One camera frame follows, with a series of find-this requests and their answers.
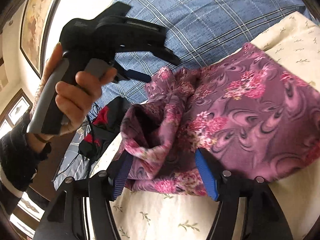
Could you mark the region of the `person's left hand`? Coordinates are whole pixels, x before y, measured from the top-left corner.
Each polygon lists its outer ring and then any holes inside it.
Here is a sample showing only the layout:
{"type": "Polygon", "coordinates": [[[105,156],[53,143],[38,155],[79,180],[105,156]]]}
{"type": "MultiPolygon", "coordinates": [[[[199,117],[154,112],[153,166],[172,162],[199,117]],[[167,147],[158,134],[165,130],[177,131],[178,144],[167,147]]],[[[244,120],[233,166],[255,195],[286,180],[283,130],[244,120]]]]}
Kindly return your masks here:
{"type": "MultiPolygon", "coordinates": [[[[33,103],[33,108],[30,111],[30,117],[33,116],[39,97],[43,91],[44,85],[47,83],[50,75],[57,67],[62,59],[62,45],[57,43],[53,49],[52,55],[47,60],[43,70],[43,75],[40,85],[37,89],[33,103]]],[[[64,135],[76,131],[89,113],[92,104],[102,95],[101,88],[114,80],[117,70],[109,67],[101,78],[97,78],[88,72],[80,71],[75,75],[76,86],[66,82],[59,81],[55,85],[57,95],[55,102],[59,110],[67,116],[69,122],[61,126],[59,135],[64,135]]]]}

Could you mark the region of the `black sleeved left forearm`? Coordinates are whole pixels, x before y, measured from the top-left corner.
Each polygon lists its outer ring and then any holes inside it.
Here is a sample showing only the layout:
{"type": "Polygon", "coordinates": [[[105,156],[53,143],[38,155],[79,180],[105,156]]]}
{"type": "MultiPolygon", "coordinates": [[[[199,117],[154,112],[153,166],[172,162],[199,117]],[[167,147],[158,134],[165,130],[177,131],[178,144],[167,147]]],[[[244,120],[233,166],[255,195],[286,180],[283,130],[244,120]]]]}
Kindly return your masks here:
{"type": "Polygon", "coordinates": [[[1,209],[7,217],[33,182],[39,163],[52,150],[50,143],[40,153],[31,149],[27,143],[29,123],[30,114],[26,111],[15,127],[1,137],[1,209]]]}

